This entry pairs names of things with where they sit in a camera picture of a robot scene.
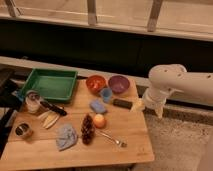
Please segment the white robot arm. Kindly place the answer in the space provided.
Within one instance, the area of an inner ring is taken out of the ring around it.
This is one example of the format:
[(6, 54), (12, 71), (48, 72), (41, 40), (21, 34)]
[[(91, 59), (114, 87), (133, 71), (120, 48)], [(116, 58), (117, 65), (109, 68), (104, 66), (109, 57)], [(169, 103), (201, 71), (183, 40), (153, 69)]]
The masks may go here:
[(188, 72), (181, 64), (156, 65), (148, 75), (149, 87), (136, 100), (131, 110), (153, 109), (159, 118), (163, 108), (174, 92), (183, 92), (213, 103), (213, 73)]

